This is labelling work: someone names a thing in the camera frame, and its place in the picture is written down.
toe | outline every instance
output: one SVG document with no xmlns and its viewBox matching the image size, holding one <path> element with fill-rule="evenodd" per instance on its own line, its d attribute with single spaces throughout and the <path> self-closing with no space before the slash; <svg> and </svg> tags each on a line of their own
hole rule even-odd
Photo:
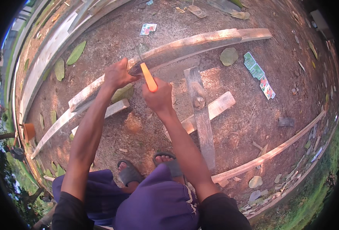
<svg viewBox="0 0 339 230">
<path fill-rule="evenodd" d="M 155 161 L 158 162 L 158 163 L 162 163 L 163 162 L 161 156 L 156 156 L 155 157 Z"/>
</svg>

black sandal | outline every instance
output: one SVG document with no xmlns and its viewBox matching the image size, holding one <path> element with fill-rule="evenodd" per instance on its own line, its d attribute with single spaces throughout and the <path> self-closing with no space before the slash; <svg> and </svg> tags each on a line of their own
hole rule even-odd
<svg viewBox="0 0 339 230">
<path fill-rule="evenodd" d="M 120 166 L 122 162 L 126 163 L 126 168 L 122 169 L 121 172 L 118 174 L 119 179 L 121 182 L 127 187 L 127 184 L 130 182 L 142 182 L 143 177 L 141 176 L 140 172 L 135 168 L 135 166 L 129 160 L 119 160 L 117 163 L 117 168 Z"/>
<path fill-rule="evenodd" d="M 180 165 L 177 162 L 176 156 L 173 155 L 170 152 L 157 152 L 157 153 L 155 153 L 153 155 L 153 162 L 154 162 L 155 166 L 162 164 L 162 163 L 156 162 L 155 158 L 158 157 L 158 156 L 163 156 L 163 155 L 169 156 L 170 158 L 173 158 L 173 160 L 162 162 L 162 163 L 166 164 L 168 166 L 168 168 L 171 170 L 171 176 L 172 177 L 182 176 L 183 173 L 181 171 Z"/>
</svg>

orange flower pot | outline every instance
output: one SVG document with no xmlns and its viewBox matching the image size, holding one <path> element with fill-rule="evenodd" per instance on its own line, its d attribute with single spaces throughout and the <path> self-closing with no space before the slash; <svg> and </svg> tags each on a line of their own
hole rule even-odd
<svg viewBox="0 0 339 230">
<path fill-rule="evenodd" d="M 25 141 L 29 143 L 29 141 L 35 136 L 35 129 L 32 123 L 23 124 L 24 126 L 24 137 Z"/>
</svg>

